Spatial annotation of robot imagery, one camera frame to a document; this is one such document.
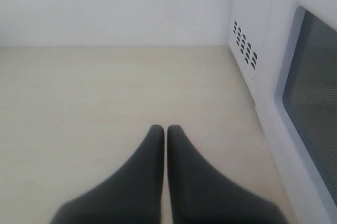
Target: microwave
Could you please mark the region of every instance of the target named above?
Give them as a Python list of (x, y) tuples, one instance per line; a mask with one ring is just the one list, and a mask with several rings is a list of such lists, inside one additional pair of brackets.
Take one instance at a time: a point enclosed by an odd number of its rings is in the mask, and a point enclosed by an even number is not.
[(337, 223), (337, 1), (233, 0), (229, 47), (299, 223)]

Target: beige floor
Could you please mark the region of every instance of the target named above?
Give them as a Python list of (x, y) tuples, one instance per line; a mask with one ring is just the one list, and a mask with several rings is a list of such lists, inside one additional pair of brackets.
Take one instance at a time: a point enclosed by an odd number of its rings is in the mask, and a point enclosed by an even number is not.
[[(295, 223), (227, 47), (0, 49), (0, 223), (45, 224), (113, 173), (151, 124)], [(163, 223), (172, 223), (167, 179)]]

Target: mesh screen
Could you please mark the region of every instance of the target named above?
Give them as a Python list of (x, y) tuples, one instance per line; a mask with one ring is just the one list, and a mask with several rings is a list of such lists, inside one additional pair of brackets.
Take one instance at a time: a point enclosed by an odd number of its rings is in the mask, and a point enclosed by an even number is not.
[(337, 204), (337, 32), (309, 11), (283, 104)]

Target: dark mesh window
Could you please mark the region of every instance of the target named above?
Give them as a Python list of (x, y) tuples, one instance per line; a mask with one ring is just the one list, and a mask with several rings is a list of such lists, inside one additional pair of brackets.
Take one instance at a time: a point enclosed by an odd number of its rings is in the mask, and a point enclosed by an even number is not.
[(337, 204), (337, 32), (308, 11), (283, 104)]

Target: white wall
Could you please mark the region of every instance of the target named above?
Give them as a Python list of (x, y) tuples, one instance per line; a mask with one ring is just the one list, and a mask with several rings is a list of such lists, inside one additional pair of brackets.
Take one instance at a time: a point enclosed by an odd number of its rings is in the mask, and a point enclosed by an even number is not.
[(225, 45), (232, 0), (0, 4), (0, 46)]

